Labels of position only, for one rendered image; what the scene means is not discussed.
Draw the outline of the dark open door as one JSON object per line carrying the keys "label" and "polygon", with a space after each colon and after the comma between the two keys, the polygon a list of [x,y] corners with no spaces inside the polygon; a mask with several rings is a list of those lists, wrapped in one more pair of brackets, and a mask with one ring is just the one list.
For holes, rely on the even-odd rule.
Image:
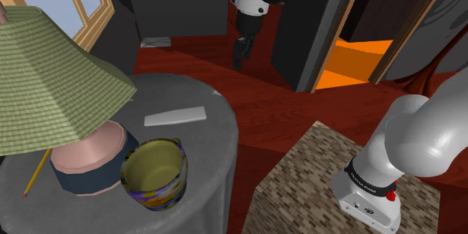
{"label": "dark open door", "polygon": [[284,3],[271,65],[294,92],[311,92],[354,0]]}

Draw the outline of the table lamp with green shade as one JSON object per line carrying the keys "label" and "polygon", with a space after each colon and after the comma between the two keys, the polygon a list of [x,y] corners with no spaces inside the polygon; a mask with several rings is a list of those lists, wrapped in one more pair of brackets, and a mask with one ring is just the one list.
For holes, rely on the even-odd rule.
{"label": "table lamp with green shade", "polygon": [[111,190],[137,146],[113,115],[135,92],[40,8],[0,3],[0,156],[43,151],[65,191]]}

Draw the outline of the dark cabinet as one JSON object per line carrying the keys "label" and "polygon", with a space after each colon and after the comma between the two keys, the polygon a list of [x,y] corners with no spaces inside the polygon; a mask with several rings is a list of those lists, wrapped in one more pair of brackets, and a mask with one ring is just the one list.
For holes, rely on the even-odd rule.
{"label": "dark cabinet", "polygon": [[130,0],[141,38],[225,35],[229,0]]}

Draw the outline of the multicoloured cup with yellow inside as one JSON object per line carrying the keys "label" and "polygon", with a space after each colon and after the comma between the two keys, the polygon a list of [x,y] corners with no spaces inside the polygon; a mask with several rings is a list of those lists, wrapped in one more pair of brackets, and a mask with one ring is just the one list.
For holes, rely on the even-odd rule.
{"label": "multicoloured cup with yellow inside", "polygon": [[165,211],[185,194],[188,158],[182,141],[152,139],[127,154],[120,168],[120,181],[127,194],[155,212]]}

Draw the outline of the flat grey rectangular remote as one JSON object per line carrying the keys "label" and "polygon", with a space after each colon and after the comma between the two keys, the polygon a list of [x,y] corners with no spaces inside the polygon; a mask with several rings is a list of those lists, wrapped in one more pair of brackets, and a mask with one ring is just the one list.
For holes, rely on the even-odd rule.
{"label": "flat grey rectangular remote", "polygon": [[147,115],[144,118],[144,126],[178,125],[189,122],[198,122],[206,120],[206,118],[205,108],[203,106],[197,106]]}

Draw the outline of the patterned brick robot stand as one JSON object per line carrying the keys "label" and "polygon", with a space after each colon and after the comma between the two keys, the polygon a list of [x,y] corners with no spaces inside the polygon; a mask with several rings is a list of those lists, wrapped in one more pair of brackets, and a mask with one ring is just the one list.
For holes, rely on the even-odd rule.
{"label": "patterned brick robot stand", "polygon": [[[316,121],[256,187],[241,234],[379,234],[341,211],[330,188],[332,174],[360,149]],[[403,175],[397,194],[396,234],[437,234],[440,192]]]}

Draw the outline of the yellow pencil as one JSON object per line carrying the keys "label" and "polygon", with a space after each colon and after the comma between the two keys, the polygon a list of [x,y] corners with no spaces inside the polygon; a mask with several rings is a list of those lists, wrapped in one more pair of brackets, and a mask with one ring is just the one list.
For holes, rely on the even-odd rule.
{"label": "yellow pencil", "polygon": [[37,168],[36,170],[34,171],[34,174],[33,176],[31,177],[31,179],[29,180],[28,182],[28,185],[27,187],[25,188],[23,194],[22,194],[22,198],[26,198],[28,195],[29,195],[29,192],[31,191],[39,173],[41,172],[44,164],[46,163],[46,160],[49,156],[49,154],[51,153],[52,149],[51,148],[48,148],[45,153],[43,154],[43,157],[41,158],[40,160],[40,163],[37,165]]}

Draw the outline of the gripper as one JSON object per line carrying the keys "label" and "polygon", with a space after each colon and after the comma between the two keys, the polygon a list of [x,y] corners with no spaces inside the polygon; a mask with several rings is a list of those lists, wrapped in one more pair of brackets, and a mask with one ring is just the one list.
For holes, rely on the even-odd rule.
{"label": "gripper", "polygon": [[249,59],[257,33],[263,25],[263,16],[251,16],[240,11],[236,14],[235,29],[242,35],[235,40],[232,49],[233,67],[242,69],[242,60]]}

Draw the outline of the round grey side table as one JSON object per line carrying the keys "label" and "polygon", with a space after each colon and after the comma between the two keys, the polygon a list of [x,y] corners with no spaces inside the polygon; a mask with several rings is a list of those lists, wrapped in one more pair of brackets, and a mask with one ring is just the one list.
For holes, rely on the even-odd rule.
{"label": "round grey side table", "polygon": [[[178,138],[187,154],[187,188],[166,211],[150,211],[122,186],[97,196],[63,190],[50,165],[22,194],[41,158],[39,151],[6,157],[0,164],[0,227],[7,234],[227,234],[236,168],[238,126],[227,99],[189,76],[132,76],[137,90],[114,116],[140,142]],[[206,120],[144,126],[157,113],[204,107]]]}

